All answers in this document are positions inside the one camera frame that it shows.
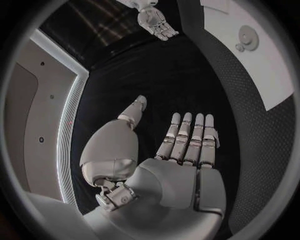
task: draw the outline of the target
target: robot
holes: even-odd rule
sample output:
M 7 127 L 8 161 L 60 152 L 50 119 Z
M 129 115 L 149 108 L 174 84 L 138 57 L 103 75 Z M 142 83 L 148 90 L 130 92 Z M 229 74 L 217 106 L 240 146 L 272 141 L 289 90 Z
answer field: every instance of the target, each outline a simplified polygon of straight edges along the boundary
M 220 146 L 214 117 L 197 114 L 190 138 L 192 114 L 180 124 L 174 113 L 156 155 L 138 165 L 134 129 L 146 107 L 140 95 L 87 142 L 82 174 L 100 193 L 99 207 L 85 217 L 104 239 L 211 239 L 226 211 L 223 179 L 214 169 Z
M 139 14 L 137 16 L 138 24 L 147 30 L 150 34 L 155 35 L 162 41 L 179 34 L 166 21 L 165 16 L 154 6 L 158 0 L 117 0 L 129 8 L 135 8 Z

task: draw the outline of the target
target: gray fabric panel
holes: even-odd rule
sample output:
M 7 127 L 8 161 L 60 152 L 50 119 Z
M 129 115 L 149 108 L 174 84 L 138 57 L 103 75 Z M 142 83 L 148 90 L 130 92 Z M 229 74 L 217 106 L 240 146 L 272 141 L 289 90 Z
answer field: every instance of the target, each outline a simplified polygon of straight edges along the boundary
M 178 0 L 182 28 L 215 70 L 235 117 L 240 143 L 240 178 L 229 226 L 246 226 L 267 204 L 285 172 L 293 146 L 293 97 L 266 111 L 251 77 L 239 60 L 204 30 L 198 0 Z

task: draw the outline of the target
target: black floor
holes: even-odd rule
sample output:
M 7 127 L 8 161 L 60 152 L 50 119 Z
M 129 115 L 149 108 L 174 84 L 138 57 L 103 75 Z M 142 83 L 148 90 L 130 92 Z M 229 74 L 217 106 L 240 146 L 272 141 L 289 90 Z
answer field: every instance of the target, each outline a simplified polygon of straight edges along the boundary
M 185 36 L 130 49 L 90 73 L 74 123 L 71 173 L 79 210 L 98 206 L 98 189 L 83 178 L 79 161 L 85 144 L 105 123 L 115 119 L 138 95 L 148 105 L 136 128 L 139 161 L 153 157 L 174 112 L 213 114 L 220 138 L 216 168 L 227 193 L 227 213 L 235 199 L 240 170 L 239 140 L 226 94 L 201 52 Z

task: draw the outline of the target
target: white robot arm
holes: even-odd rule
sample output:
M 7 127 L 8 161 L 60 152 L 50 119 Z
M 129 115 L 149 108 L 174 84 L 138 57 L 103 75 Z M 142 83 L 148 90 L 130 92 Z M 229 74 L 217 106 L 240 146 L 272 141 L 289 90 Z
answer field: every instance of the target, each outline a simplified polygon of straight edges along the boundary
M 214 169 L 220 146 L 214 117 L 199 113 L 190 139 L 192 114 L 186 113 L 180 125 L 175 113 L 155 157 L 137 166 L 133 129 L 146 104 L 139 96 L 86 144 L 82 173 L 101 193 L 99 207 L 85 219 L 99 238 L 211 240 L 226 210 L 223 179 Z
M 163 13 L 154 7 L 158 3 L 158 0 L 117 1 L 129 8 L 136 8 L 139 11 L 137 16 L 138 24 L 160 40 L 167 41 L 179 33 L 167 23 Z

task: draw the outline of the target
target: circular fisheye border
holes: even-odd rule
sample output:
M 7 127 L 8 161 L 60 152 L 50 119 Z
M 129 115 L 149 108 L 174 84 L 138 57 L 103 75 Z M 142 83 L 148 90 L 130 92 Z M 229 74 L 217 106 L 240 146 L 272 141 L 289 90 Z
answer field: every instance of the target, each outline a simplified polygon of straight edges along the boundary
M 49 224 L 42 221 L 43 218 L 41 213 L 29 200 L 14 173 L 4 136 L 4 103 L 8 83 L 22 47 L 34 30 L 65 2 L 67 2 L 67 0 L 39 1 L 23 19 L 19 20 L 19 24 L 14 28 L 12 35 L 6 39 L 0 56 L 1 188 L 8 202 L 14 209 L 15 214 L 22 220 L 25 226 L 37 237 L 53 240 L 59 239 L 62 236 L 65 236 L 65 240 L 69 238 L 63 233 L 63 229 L 62 232 L 59 233 L 53 232 L 51 231 Z M 276 20 L 274 21 L 272 14 L 265 7 L 262 7 L 258 1 L 252 1 L 251 4 L 256 11 L 263 12 L 265 19 L 271 22 L 272 25 L 278 24 Z M 298 147 L 300 146 L 300 73 L 297 72 L 300 61 L 293 44 L 286 40 L 287 39 L 284 39 L 284 43 L 286 44 L 289 57 L 297 75 L 297 80 L 293 79 L 296 126 L 292 154 L 284 176 L 270 201 L 246 227 L 232 236 L 230 240 L 256 240 L 265 234 L 289 204 L 300 180 L 300 147 Z

